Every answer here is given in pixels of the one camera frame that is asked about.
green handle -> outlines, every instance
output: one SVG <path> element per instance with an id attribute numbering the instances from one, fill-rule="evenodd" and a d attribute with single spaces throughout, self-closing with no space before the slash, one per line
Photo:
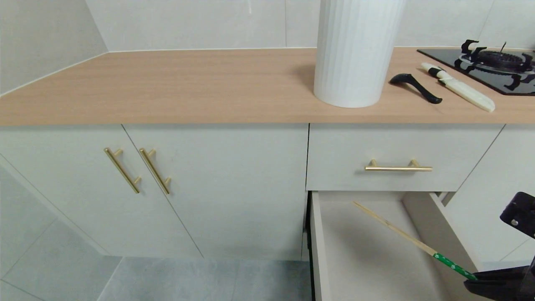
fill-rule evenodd
<path id="1" fill-rule="evenodd" d="M 444 255 L 442 255 L 440 253 L 435 253 L 435 255 L 433 255 L 433 257 L 435 257 L 436 259 L 438 259 L 438 261 L 442 262 L 443 264 L 447 265 L 448 267 L 452 268 L 457 273 L 463 275 L 467 279 L 469 279 L 469 280 L 477 280 L 477 278 L 472 273 L 467 272 L 462 267 L 456 265 L 453 261 L 451 261 L 451 260 L 447 259 L 446 257 L 444 257 Z"/>

wooden countertop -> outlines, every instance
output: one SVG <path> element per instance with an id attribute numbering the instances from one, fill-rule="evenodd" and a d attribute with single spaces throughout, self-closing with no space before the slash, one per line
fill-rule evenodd
<path id="1" fill-rule="evenodd" d="M 484 112 L 418 70 L 432 62 L 396 48 L 387 79 L 412 73 L 444 100 L 386 84 L 374 106 L 315 98 L 315 49 L 112 52 L 0 97 L 0 125 L 110 123 L 535 123 L 535 97 L 504 96 L 448 68 L 496 103 Z"/>

white knife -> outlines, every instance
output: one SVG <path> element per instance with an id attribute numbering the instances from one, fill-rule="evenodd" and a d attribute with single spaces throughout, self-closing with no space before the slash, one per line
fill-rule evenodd
<path id="1" fill-rule="evenodd" d="M 438 78 L 438 81 L 444 86 L 446 86 L 446 88 L 450 89 L 460 97 L 466 99 L 473 105 L 487 112 L 492 112 L 496 108 L 496 105 L 494 104 L 492 99 L 488 98 L 481 92 L 463 83 L 462 81 L 453 78 L 444 69 L 429 63 L 422 63 L 422 67 L 430 75 Z"/>

gold handle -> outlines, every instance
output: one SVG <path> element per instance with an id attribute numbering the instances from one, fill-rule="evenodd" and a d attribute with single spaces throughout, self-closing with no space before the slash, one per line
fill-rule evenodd
<path id="1" fill-rule="evenodd" d="M 145 160 L 145 163 L 149 167 L 150 172 L 152 172 L 152 174 L 154 175 L 156 180 L 158 180 L 158 184 L 160 184 L 160 187 L 162 188 L 162 190 L 165 192 L 165 194 L 170 194 L 169 189 L 167 188 L 167 186 L 169 185 L 169 182 L 171 181 L 171 178 L 167 178 L 167 179 L 165 179 L 165 181 L 163 181 L 162 177 L 160 176 L 158 171 L 156 171 L 156 168 L 154 167 L 154 164 L 150 160 L 150 157 L 152 155 L 156 154 L 156 150 L 152 149 L 149 153 L 147 153 L 147 151 L 144 148 L 140 148 L 139 152 L 140 152 L 141 156 L 143 157 L 143 160 Z"/>
<path id="2" fill-rule="evenodd" d="M 123 175 L 123 177 L 125 177 L 125 180 L 130 184 L 130 187 L 132 187 L 134 192 L 135 193 L 139 193 L 139 189 L 137 189 L 137 187 L 135 185 L 137 183 L 139 183 L 139 181 L 141 181 L 141 177 L 137 177 L 135 180 L 132 181 L 132 179 L 130 179 L 130 177 L 126 174 L 125 169 L 121 166 L 119 161 L 117 161 L 117 156 L 122 154 L 123 150 L 119 149 L 118 151 L 116 151 L 114 153 L 109 148 L 105 148 L 104 152 L 106 153 L 106 155 L 108 155 L 108 157 L 110 158 L 111 162 L 113 162 L 113 165 L 115 165 L 115 167 L 117 167 L 117 169 L 119 170 L 121 175 Z"/>
<path id="3" fill-rule="evenodd" d="M 365 171 L 433 171 L 431 166 L 420 166 L 418 161 L 410 160 L 409 166 L 377 166 L 377 161 L 372 159 L 370 164 L 364 167 Z"/>

white cabinet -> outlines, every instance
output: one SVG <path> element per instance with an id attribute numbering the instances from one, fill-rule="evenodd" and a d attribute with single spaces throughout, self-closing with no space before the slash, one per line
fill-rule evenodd
<path id="1" fill-rule="evenodd" d="M 473 244 L 479 260 L 530 261 L 533 238 L 500 220 L 500 214 L 518 191 L 535 195 L 535 127 L 506 125 L 468 179 L 446 206 L 454 222 Z"/>
<path id="2" fill-rule="evenodd" d="M 103 149 L 135 178 L 134 193 Z M 5 127 L 0 154 L 107 253 L 201 257 L 121 125 Z"/>
<path id="3" fill-rule="evenodd" d="M 456 191 L 503 125 L 311 124 L 308 190 Z M 433 171 L 364 171 L 407 166 Z"/>
<path id="4" fill-rule="evenodd" d="M 205 257 L 301 259 L 308 124 L 125 129 Z"/>

